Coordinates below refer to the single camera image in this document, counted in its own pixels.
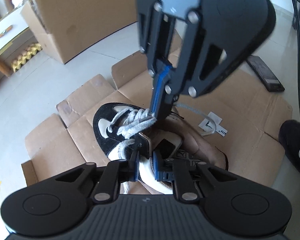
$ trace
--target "smartphone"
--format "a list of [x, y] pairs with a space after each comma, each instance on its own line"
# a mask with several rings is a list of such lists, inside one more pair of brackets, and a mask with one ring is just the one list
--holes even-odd
[[247, 63], [260, 78], [269, 92], [283, 92], [284, 87], [270, 70], [270, 68], [258, 56], [249, 56]]

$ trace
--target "wooden table leg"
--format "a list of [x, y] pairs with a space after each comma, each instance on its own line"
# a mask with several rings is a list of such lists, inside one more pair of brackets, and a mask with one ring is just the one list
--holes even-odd
[[6, 77], [11, 76], [11, 68], [9, 68], [3, 61], [0, 60], [0, 72]]

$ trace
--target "black cable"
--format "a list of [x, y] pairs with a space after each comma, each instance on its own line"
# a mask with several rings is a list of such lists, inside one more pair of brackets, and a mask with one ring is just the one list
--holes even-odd
[[300, 112], [300, 19], [298, 13], [298, 7], [296, 0], [292, 0], [294, 15], [296, 17], [297, 25], [297, 43], [298, 43], [298, 102], [299, 102], [299, 112]]

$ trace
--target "sneaker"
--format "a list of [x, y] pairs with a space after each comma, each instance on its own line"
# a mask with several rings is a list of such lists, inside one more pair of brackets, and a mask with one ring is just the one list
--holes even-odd
[[[100, 148], [112, 161], [129, 159], [133, 144], [138, 142], [141, 146], [139, 180], [163, 194], [172, 194], [172, 185], [154, 178], [152, 151], [158, 145], [164, 146], [165, 150], [161, 151], [163, 159], [176, 157], [182, 149], [188, 153], [188, 159], [191, 157], [227, 168], [226, 156], [175, 113], [157, 121], [149, 109], [123, 103], [107, 103], [96, 112], [93, 130]], [[125, 193], [128, 193], [127, 183], [124, 188]]]
[[300, 172], [300, 122], [285, 121], [280, 127], [279, 142], [290, 162]]

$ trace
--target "white sticker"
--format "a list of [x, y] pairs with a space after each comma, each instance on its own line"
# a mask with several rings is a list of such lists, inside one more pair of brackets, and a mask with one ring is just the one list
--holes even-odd
[[[215, 123], [216, 123], [216, 132], [221, 134], [223, 137], [227, 134], [227, 130], [224, 129], [220, 123], [222, 121], [222, 118], [214, 114], [213, 112], [210, 112], [208, 114], [208, 117], [210, 117]], [[199, 127], [203, 129], [206, 132], [212, 131], [212, 125], [210, 124], [210, 121], [208, 119], [204, 119], [200, 124]]]

